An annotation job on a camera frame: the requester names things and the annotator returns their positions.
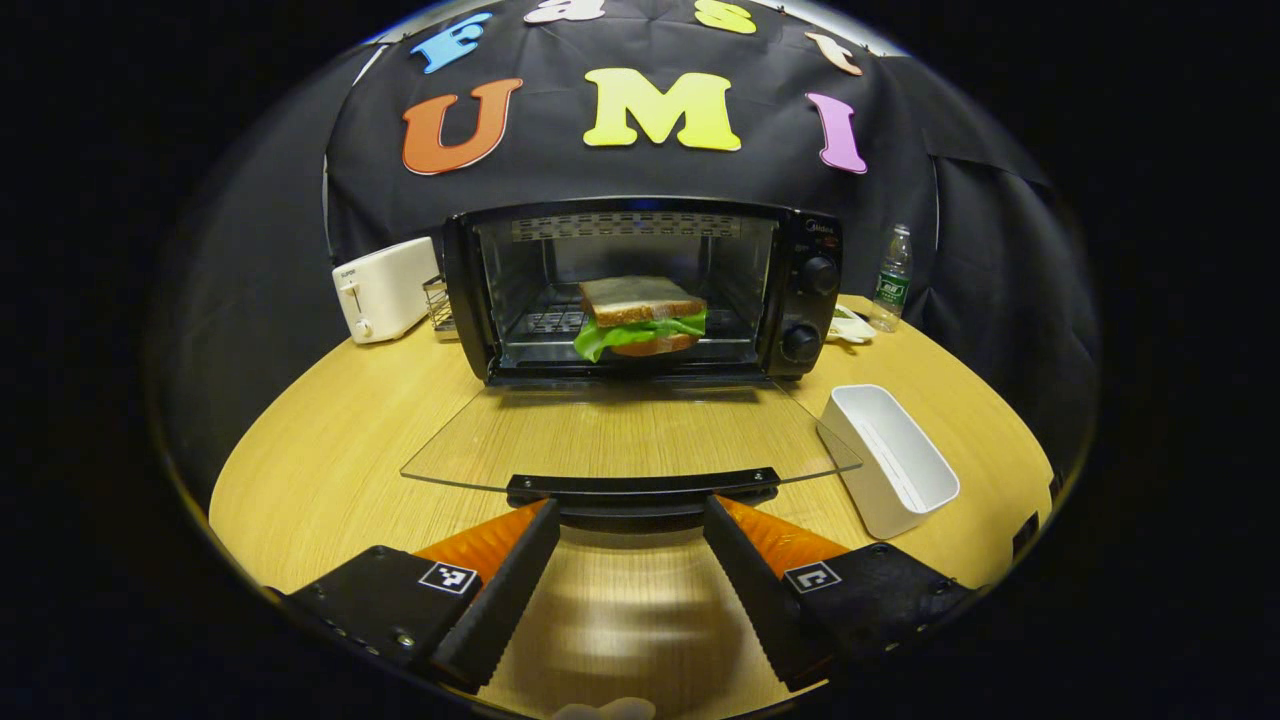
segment white container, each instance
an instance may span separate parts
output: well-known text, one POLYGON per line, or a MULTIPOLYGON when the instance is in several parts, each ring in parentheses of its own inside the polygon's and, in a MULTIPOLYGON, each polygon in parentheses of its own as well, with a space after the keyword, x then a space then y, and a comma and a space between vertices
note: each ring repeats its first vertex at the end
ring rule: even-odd
POLYGON ((818 434, 836 462, 851 464, 850 450, 863 459, 861 468, 840 477, 867 532, 876 538, 887 539, 919 525, 960 495, 960 479, 951 465, 879 386, 833 388, 818 434))

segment toaster knob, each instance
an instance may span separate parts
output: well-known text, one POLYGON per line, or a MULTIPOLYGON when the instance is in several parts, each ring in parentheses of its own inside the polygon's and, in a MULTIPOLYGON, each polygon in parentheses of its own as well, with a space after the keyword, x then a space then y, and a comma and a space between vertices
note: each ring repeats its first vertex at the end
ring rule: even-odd
POLYGON ((813 325, 796 325, 782 336, 782 356, 792 363, 809 363, 822 351, 822 338, 813 325))
POLYGON ((826 258, 810 258, 800 265, 800 290, 827 296, 840 287, 840 270, 826 258))

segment foam letter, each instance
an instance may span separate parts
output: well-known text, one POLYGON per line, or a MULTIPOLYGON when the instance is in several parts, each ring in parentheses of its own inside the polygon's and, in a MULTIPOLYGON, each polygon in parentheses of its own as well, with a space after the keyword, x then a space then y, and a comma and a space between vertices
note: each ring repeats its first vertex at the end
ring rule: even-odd
POLYGON ((850 173, 865 173, 867 163, 858 156, 858 143, 854 142, 854 109, 817 92, 805 92, 804 96, 818 106, 818 117, 822 118, 822 135, 827 140, 827 146, 818 154, 822 161, 850 173))
POLYGON ((471 97, 480 100, 476 132, 471 140, 449 147, 440 145, 440 131, 444 128, 444 111, 458 101, 457 95, 433 97, 406 110, 404 167, 419 174, 435 176, 465 168, 493 152, 507 132, 511 94, 522 85, 525 81, 520 78, 495 79, 472 90, 471 97))
POLYGON ((730 5, 728 3, 721 3, 719 0, 698 0, 694 3, 694 8, 698 8, 694 17, 698 18, 698 22, 707 27, 740 32, 742 35, 751 35, 755 32, 755 23, 751 22, 751 13, 748 13, 737 5, 730 5))
POLYGON ((424 68, 422 72, 434 73, 453 60, 457 60, 458 58, 475 50, 476 44, 466 41, 475 40, 484 35, 484 28, 480 27, 479 23, 483 23, 492 17, 493 13, 477 13, 471 15, 461 23, 424 40, 417 45, 417 47, 410 50, 410 54, 421 53, 422 56, 426 58, 426 68, 424 68))
POLYGON ((851 76, 863 74, 861 68, 849 61, 849 58, 852 58, 854 54, 837 45, 835 40, 827 37, 826 35, 818 35, 817 32, 806 32, 804 36, 818 44, 818 50, 822 50, 822 56, 831 61, 832 65, 836 65, 851 76))
POLYGON ((685 73, 666 94, 631 68, 600 68, 586 73, 599 88, 595 127, 582 135, 593 146, 631 145, 637 133, 627 126, 627 110, 649 140, 662 143, 685 117, 685 129, 676 135, 686 147, 737 150, 742 141, 728 127, 724 91, 730 82, 719 76, 685 73))
POLYGON ((529 24, 550 23, 556 20, 594 20, 604 15, 600 8, 604 0, 547 0, 538 9, 525 15, 529 24))

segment bottle label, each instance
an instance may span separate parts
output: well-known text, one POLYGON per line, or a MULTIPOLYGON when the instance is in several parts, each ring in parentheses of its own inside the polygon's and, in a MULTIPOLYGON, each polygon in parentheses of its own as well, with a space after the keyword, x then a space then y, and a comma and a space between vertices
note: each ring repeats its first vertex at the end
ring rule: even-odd
POLYGON ((906 300, 906 278, 881 273, 879 283, 876 286, 876 300, 890 305, 904 305, 906 300))

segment sandwich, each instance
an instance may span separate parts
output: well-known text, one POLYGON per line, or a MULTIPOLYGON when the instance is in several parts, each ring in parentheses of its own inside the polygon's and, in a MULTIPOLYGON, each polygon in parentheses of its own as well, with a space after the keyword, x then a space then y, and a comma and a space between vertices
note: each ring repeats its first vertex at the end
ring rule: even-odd
POLYGON ((686 350, 707 334, 707 301, 668 278, 602 278, 579 288, 588 318, 573 348, 591 363, 600 361, 604 348, 644 357, 686 350))

